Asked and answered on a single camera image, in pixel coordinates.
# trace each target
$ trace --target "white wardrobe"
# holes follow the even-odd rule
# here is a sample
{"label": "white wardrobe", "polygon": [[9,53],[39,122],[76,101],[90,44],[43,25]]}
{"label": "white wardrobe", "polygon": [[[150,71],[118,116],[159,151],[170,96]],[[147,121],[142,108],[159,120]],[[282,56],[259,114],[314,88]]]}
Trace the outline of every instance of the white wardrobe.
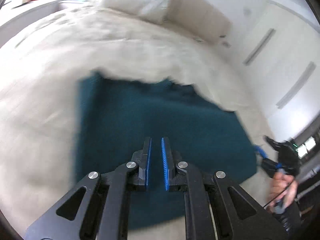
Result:
{"label": "white wardrobe", "polygon": [[243,76],[278,141],[298,135],[320,111],[320,34],[295,13],[268,3],[237,47]]}

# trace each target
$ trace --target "dark teal cloth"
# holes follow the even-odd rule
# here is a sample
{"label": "dark teal cloth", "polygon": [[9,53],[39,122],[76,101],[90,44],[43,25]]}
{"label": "dark teal cloth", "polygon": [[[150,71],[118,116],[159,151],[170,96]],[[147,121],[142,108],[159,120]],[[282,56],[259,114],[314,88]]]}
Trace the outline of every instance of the dark teal cloth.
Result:
{"label": "dark teal cloth", "polygon": [[203,171],[222,170],[239,183],[256,172],[254,148],[235,113],[204,100],[191,85],[110,80],[94,73],[80,82],[79,94],[78,181],[90,171],[113,171],[142,149],[145,137],[152,138],[149,189],[132,194],[129,228],[184,215],[182,193],[164,188],[163,136]]}

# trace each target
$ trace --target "cabinet handle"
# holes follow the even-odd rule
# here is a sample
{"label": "cabinet handle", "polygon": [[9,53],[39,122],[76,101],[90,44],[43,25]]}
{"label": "cabinet handle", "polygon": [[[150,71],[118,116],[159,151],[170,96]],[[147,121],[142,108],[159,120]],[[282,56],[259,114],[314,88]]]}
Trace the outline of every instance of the cabinet handle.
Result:
{"label": "cabinet handle", "polygon": [[284,95],[283,98],[276,103],[278,109],[282,109],[285,107],[287,103],[299,92],[299,90],[304,86],[304,84],[308,81],[314,70],[316,69],[316,64],[314,62],[310,62],[305,71],[299,77],[297,82],[290,88],[290,90]]}
{"label": "cabinet handle", "polygon": [[271,37],[275,34],[276,30],[270,28],[267,33],[263,36],[262,40],[253,49],[249,56],[243,62],[244,65],[248,66],[257,57],[257,55],[262,51],[266,44],[270,41]]}

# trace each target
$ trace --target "triangular cutout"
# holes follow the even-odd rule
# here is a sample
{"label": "triangular cutout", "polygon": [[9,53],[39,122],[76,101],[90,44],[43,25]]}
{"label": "triangular cutout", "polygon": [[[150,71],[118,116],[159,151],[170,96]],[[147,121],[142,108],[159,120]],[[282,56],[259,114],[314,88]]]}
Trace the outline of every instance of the triangular cutout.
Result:
{"label": "triangular cutout", "polygon": [[233,205],[236,209],[237,215],[241,220],[245,220],[248,217],[255,215],[256,210],[246,201],[237,190],[233,187],[228,187],[230,197],[232,199]]}
{"label": "triangular cutout", "polygon": [[86,192],[86,187],[79,188],[61,207],[56,211],[60,217],[73,221],[77,215],[81,201]]}

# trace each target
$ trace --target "bed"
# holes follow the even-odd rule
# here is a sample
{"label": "bed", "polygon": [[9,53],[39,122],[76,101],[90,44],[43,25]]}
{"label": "bed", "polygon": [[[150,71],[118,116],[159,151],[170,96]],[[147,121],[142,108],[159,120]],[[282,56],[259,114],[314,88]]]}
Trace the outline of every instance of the bed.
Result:
{"label": "bed", "polygon": [[[206,100],[236,111],[251,142],[275,159],[262,140],[272,136],[265,118],[214,50],[228,19],[206,3],[219,24],[197,33],[188,18],[197,19],[190,12],[199,13],[195,4],[205,1],[173,1],[163,25],[85,3],[31,24],[0,49],[0,206],[21,235],[73,185],[77,81],[93,69],[113,79],[194,84]],[[241,186],[265,204],[269,178],[260,168]],[[179,218],[128,238],[185,239],[184,232]]]}

